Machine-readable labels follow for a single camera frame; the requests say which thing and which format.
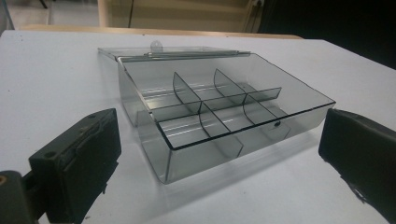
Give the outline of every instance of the small tab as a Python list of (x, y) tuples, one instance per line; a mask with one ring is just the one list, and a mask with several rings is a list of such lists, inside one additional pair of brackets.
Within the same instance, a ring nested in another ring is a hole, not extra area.
[(163, 52), (163, 44), (158, 40), (151, 42), (150, 48), (151, 52)]

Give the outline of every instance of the dark background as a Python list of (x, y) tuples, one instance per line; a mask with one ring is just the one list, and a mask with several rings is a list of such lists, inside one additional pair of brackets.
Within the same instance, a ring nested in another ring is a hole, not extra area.
[(324, 39), (396, 69), (396, 3), (266, 0), (259, 33)]

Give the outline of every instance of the transparent plastic container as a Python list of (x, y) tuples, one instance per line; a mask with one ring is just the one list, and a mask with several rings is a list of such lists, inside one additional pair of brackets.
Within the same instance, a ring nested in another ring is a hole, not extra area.
[(251, 52), (99, 51), (118, 62), (122, 103), (164, 184), (313, 129), (335, 104)]

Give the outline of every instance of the plastic divider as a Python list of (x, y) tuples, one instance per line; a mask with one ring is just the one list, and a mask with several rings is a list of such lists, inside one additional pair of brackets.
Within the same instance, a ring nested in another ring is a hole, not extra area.
[(173, 87), (175, 95), (183, 104), (201, 100), (178, 73), (174, 73)]
[(236, 85), (229, 77), (216, 69), (213, 82), (222, 96), (231, 96), (245, 93), (238, 85)]
[(222, 97), (202, 100), (178, 73), (174, 73), (174, 92), (181, 104), (155, 108), (150, 112), (166, 136), (169, 147), (189, 147), (282, 115), (265, 106), (265, 102), (278, 97), (281, 88), (255, 91), (249, 86), (243, 90), (219, 69), (216, 69), (213, 81)]

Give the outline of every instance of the white table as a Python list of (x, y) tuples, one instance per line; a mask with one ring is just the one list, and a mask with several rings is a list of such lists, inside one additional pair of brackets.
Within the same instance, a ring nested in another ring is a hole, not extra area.
[[(5, 31), (0, 39), (0, 170), (74, 123), (115, 107), (119, 167), (84, 223), (387, 223), (318, 155), (323, 124), (170, 185), (157, 179), (120, 102), (117, 64), (98, 47), (209, 46), (258, 53), (333, 98), (336, 108), (396, 130), (396, 71), (322, 40)], [(40, 223), (47, 223), (46, 217)]]

